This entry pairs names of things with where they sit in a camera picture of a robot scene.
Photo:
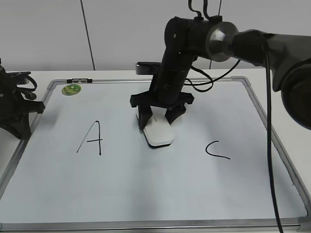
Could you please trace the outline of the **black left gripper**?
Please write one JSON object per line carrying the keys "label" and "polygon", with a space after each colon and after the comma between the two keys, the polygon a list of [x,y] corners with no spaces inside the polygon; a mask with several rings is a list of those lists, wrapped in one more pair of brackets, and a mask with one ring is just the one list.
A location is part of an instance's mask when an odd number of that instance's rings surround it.
{"label": "black left gripper", "polygon": [[17,139],[31,136],[29,114],[41,114],[45,105],[37,101],[37,82],[30,71],[6,72],[0,67],[0,127]]}

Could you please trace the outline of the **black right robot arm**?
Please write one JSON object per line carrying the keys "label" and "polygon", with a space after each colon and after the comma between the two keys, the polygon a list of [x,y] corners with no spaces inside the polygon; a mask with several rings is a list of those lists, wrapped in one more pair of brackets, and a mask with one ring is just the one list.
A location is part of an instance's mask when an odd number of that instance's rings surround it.
{"label": "black right robot arm", "polygon": [[148,63],[153,79],[146,92],[130,98],[138,108],[138,125],[144,129],[152,107],[166,110],[173,123],[192,104],[192,94],[182,92],[196,58],[224,62],[229,58],[265,67],[272,72],[272,89],[281,92],[283,105],[301,126],[311,127],[311,38],[304,35],[239,32],[230,22],[214,16],[210,20],[174,17],[164,32],[165,52],[160,63]]}

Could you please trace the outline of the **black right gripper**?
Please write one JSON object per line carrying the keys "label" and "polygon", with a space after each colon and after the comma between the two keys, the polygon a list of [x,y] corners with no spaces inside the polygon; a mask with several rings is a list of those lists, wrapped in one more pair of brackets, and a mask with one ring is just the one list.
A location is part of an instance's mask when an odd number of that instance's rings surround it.
{"label": "black right gripper", "polygon": [[192,104],[191,93],[182,92],[194,56],[165,52],[159,73],[154,75],[148,91],[131,95],[131,107],[138,106],[138,126],[143,130],[153,112],[151,106],[167,109],[165,118],[171,125],[186,112],[185,103]]}

